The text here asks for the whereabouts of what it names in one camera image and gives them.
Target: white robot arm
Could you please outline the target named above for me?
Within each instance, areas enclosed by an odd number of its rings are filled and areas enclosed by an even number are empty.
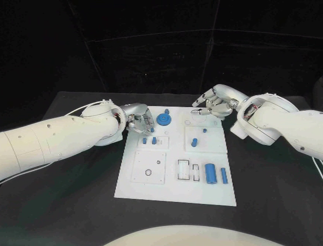
[[[273,94],[248,97],[224,85],[207,90],[193,107],[203,101],[207,107],[193,110],[191,114],[213,114],[223,119],[232,110],[237,111],[230,131],[240,139],[249,136],[262,145],[271,145],[284,136],[297,151],[323,160],[323,112],[299,111]]]
[[[151,134],[154,122],[145,104],[118,107],[111,100],[102,100],[83,107],[80,117],[69,115],[73,110],[62,117],[0,132],[0,181],[76,155],[93,145],[122,140],[126,123],[126,130]]]

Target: blue object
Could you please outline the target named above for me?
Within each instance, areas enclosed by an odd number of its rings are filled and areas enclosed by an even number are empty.
[[[167,126],[170,124],[171,119],[170,119],[168,113],[170,113],[170,111],[165,109],[164,113],[158,114],[158,116],[157,116],[155,121],[157,121],[158,125],[161,125],[161,126]]]
[[[197,144],[197,139],[194,138],[191,142],[191,147],[196,147],[196,144]]]
[[[227,183],[226,171],[224,168],[220,168],[222,171],[222,183]]]
[[[217,180],[216,180],[216,173],[214,173],[214,165],[213,164],[204,164],[204,174],[207,176],[207,183],[209,184],[216,184]]]

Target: black tabletop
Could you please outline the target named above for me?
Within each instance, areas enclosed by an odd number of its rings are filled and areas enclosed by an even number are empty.
[[[116,105],[188,107],[196,95],[60,92],[44,119],[100,99]],[[286,98],[299,109],[301,97]],[[126,139],[92,147],[0,189],[0,245],[102,245],[141,229],[191,224],[284,245],[323,245],[323,181],[311,158],[282,138],[263,146],[223,121],[236,207],[113,198]]]

